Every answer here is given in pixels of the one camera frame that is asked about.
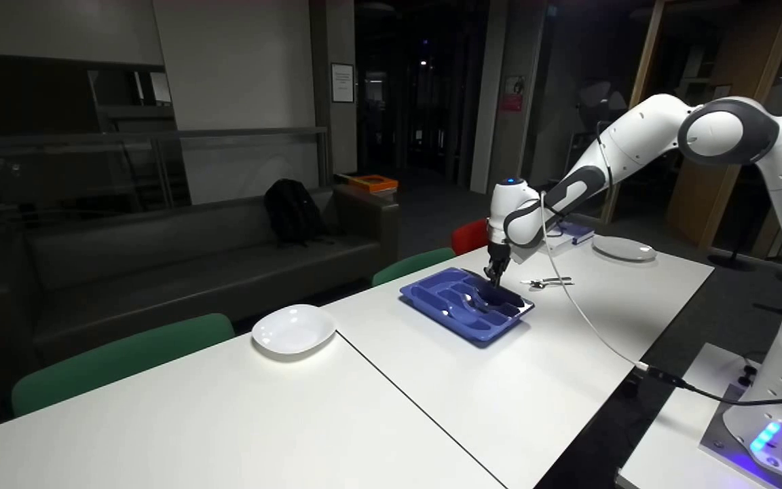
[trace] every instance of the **orange object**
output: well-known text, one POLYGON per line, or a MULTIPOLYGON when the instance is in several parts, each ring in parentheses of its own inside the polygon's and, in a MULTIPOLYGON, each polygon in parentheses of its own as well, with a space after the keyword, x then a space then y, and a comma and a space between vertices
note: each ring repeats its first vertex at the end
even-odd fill
POLYGON ((463 253, 482 246, 482 244, 489 244, 489 222, 486 220, 472 220, 472 222, 466 222, 451 234, 451 250, 457 254, 463 254, 463 253))
POLYGON ((398 182, 383 174, 359 174, 344 177, 349 184, 367 189, 367 193, 395 193, 398 182))

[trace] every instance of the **white bowl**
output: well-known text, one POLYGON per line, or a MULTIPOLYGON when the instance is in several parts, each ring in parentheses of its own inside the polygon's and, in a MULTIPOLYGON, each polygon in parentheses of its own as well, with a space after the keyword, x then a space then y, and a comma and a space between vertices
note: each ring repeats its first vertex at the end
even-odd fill
POLYGON ((283 307, 252 325, 252 343, 275 355, 307 355, 334 336, 330 318, 313 305, 283 307))

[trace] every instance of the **white table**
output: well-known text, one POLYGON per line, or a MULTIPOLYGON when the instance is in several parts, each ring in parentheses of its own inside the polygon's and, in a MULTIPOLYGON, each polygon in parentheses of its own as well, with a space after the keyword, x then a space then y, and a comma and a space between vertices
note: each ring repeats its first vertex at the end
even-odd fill
MULTIPOLYGON (((348 295, 325 309, 401 392, 472 451, 505 487, 535 487, 632 368, 580 324, 560 287, 526 290, 526 324, 486 349, 398 302, 398 287, 444 265, 480 271, 486 250, 348 295)), ((712 265, 658 254, 621 263, 584 246, 556 258, 595 324, 640 359, 712 265)), ((507 287, 550 273, 543 254, 505 273, 507 287)))
POLYGON ((343 336, 247 336, 0 427, 0 489, 500 487, 343 336))
MULTIPOLYGON (((486 349, 395 299, 428 271, 482 263, 476 250, 329 305, 343 336, 310 362, 269 362, 241 336, 2 424, 0 489, 531 487, 630 364, 560 287, 526 292, 526 324, 486 349)), ((560 265, 636 359, 712 273, 671 254, 632 265, 590 246, 561 253, 560 265)), ((545 273, 531 258, 505 286, 545 273)))
MULTIPOLYGON (((685 381, 720 393, 739 377, 744 364, 736 354, 704 344, 685 381)), ((720 405, 713 398, 677 389, 619 469, 621 484, 637 489, 767 487, 700 446, 717 411, 720 405)))

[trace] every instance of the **blue tray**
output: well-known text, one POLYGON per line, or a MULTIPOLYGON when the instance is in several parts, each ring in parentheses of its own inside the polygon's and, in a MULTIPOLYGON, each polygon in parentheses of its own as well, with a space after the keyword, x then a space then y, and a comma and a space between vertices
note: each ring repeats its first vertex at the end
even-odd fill
POLYGON ((442 268, 410 283, 398 287, 398 299, 477 347, 507 333, 531 309, 531 302, 470 268, 442 268))

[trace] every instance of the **cable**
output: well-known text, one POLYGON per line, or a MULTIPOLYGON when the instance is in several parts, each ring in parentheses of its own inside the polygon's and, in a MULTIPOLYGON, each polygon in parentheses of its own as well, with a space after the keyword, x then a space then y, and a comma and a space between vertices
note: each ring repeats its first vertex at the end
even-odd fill
POLYGON ((728 398, 728 396, 717 396, 717 393, 712 393, 712 392, 704 392, 704 389, 697 389, 697 385, 690 385, 686 381, 677 381, 674 385, 679 385, 679 389, 686 389, 686 392, 694 392, 694 393, 700 393, 700 396, 709 396, 709 398, 713 398, 713 401, 720 401, 720 405, 739 405, 739 408, 751 408, 751 405, 782 405, 782 396, 778 398, 746 398, 746 401, 740 401, 740 398, 728 398))
POLYGON ((782 314, 782 307, 767 307, 767 305, 759 305, 759 302, 755 302, 751 307, 755 307, 755 309, 765 309, 765 311, 770 311, 770 314, 782 314))
MULTIPOLYGON (((549 222, 545 222, 545 220, 543 220, 543 242, 545 242, 545 246, 556 250, 556 246, 549 242, 549 222)), ((586 314, 586 309, 584 309, 584 307, 579 305, 579 299, 571 292, 567 283, 560 279, 561 271, 560 271, 560 265, 556 265, 556 260, 553 260, 553 253, 545 253, 545 254, 549 254, 549 263, 550 263, 550 268, 553 268, 556 286, 561 287, 564 299, 575 307, 575 311, 579 311, 580 320, 595 330, 595 336, 596 336, 613 355, 619 355, 621 362, 632 364, 636 368, 640 368, 643 374, 648 374, 648 377, 655 377, 655 381, 660 381, 660 382, 668 382, 668 385, 677 385, 677 389, 686 389, 686 392, 691 392, 691 393, 697 393, 697 396, 705 396, 705 398, 713 398, 713 401, 720 401, 720 405, 736 405, 736 408, 782 405, 782 396, 778 396, 778 398, 731 398, 731 396, 717 396, 717 393, 712 393, 712 392, 704 392, 704 389, 691 385, 691 382, 686 382, 686 381, 679 377, 679 374, 668 374, 668 371, 662 371, 662 368, 652 368, 648 364, 625 355, 625 354, 621 354, 619 347, 613 347, 613 344, 606 340, 606 333, 592 324, 592 318, 586 314)))
MULTIPOLYGON (((543 220, 543 242, 545 242, 545 246, 553 250, 553 244, 549 242, 549 220, 543 220)), ((556 265, 556 260, 553 260, 553 253, 545 253, 545 254, 549 254, 549 263, 550 263, 550 268, 553 268, 553 276, 556 276, 564 299, 579 309, 580 320, 595 330, 595 336, 596 336, 613 355, 619 355, 621 362, 632 364, 632 366, 640 368, 640 371, 648 371, 648 364, 625 355, 619 347, 613 347, 613 344, 603 336, 603 330, 592 324, 592 318, 584 311, 584 307, 580 307, 579 299, 571 292, 567 283, 561 279, 560 265, 556 265)))

